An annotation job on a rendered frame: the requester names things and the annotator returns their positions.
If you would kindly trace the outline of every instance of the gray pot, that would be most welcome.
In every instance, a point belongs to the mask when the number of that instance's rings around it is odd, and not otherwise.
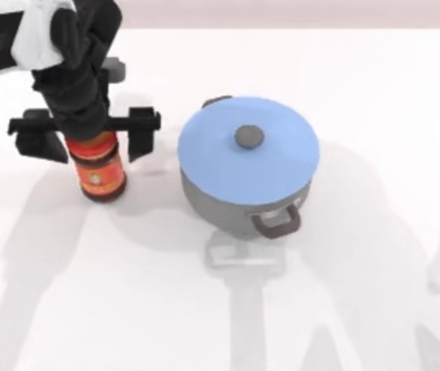
[[[179,160],[184,193],[201,217],[236,237],[275,239],[302,225],[319,144],[289,107],[227,96],[187,122]]]

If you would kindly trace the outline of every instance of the can label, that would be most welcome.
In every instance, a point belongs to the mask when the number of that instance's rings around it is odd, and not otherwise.
[[[76,164],[80,186],[91,195],[106,196],[116,191],[125,181],[121,158],[116,154],[106,165],[86,168]]]

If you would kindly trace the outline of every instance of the lid knob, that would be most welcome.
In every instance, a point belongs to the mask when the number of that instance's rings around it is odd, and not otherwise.
[[[264,140],[263,131],[255,125],[240,126],[235,132],[235,141],[243,148],[254,149]]]

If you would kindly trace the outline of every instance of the blue lid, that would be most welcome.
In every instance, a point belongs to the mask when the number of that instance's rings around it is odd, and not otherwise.
[[[237,205],[264,205],[309,183],[319,143],[290,107],[234,97],[204,107],[186,123],[179,160],[187,178],[206,194]]]

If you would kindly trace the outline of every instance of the pot handle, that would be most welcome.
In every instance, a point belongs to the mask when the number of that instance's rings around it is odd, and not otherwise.
[[[287,206],[285,211],[290,216],[290,221],[279,226],[267,226],[264,224],[261,215],[252,215],[251,221],[254,224],[256,230],[264,237],[274,240],[279,237],[286,236],[290,233],[296,232],[302,225],[302,220],[298,209],[294,204]]]
[[[233,98],[231,95],[222,95],[221,97],[217,97],[217,98],[211,98],[206,100],[203,103],[203,106],[201,108],[204,108],[206,106],[209,106],[210,104],[216,103],[217,101],[223,100],[223,99],[231,99]]]

